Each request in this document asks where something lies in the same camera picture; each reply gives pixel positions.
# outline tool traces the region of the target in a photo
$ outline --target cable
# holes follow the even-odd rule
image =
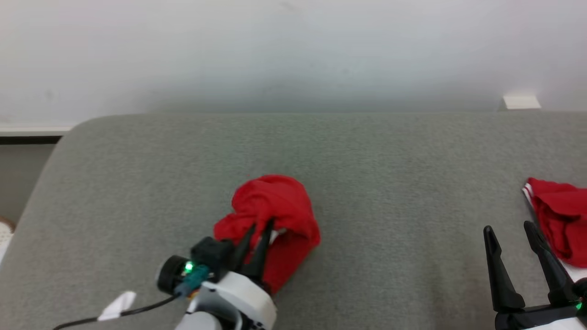
[[[142,312],[150,311],[151,309],[155,309],[155,308],[161,307],[161,306],[163,306],[165,304],[169,304],[170,302],[174,301],[178,297],[179,297],[179,295],[176,294],[176,295],[174,295],[172,297],[169,297],[169,298],[167,298],[165,300],[162,300],[160,302],[156,302],[153,305],[149,305],[149,306],[145,306],[145,307],[141,307],[141,308],[137,308],[137,309],[131,309],[129,311],[122,312],[122,313],[120,313],[120,316],[119,317],[129,316],[129,315],[135,315],[135,314],[139,314],[139,313],[142,313]],[[92,323],[92,322],[98,322],[98,317],[80,319],[80,320],[77,320],[77,321],[60,324],[60,325],[54,327],[53,330],[65,329],[65,328],[69,328],[70,326],[81,325],[81,324]]]

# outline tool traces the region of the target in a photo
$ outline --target red garment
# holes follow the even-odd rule
[[[314,219],[312,203],[303,185],[287,176],[262,176],[243,184],[232,198],[234,213],[214,226],[217,240],[229,239],[234,244],[257,223],[251,249],[257,244],[265,225],[275,217],[274,230],[286,228],[267,251],[263,276],[275,294],[310,251],[320,244],[320,230]]]
[[[587,267],[587,189],[529,178],[542,232],[561,260]]]

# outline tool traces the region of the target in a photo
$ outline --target red cloth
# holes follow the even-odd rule
[[[270,218],[275,218],[274,230],[287,229],[271,244],[265,260],[263,280],[274,294],[308,253],[320,244],[320,230],[310,198],[295,179],[270,175],[251,180],[237,189],[232,207],[234,213],[214,226],[217,240],[229,239],[238,244],[253,223],[257,223],[251,240],[251,249],[254,249]]]
[[[542,232],[561,260],[587,267],[587,189],[529,178]]]

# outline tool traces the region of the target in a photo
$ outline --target green light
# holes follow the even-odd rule
[[[194,269],[194,263],[191,261],[188,261],[185,263],[185,272],[191,272]]]

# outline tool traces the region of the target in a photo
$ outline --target wall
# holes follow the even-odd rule
[[[0,126],[153,111],[587,109],[584,0],[3,0]]]

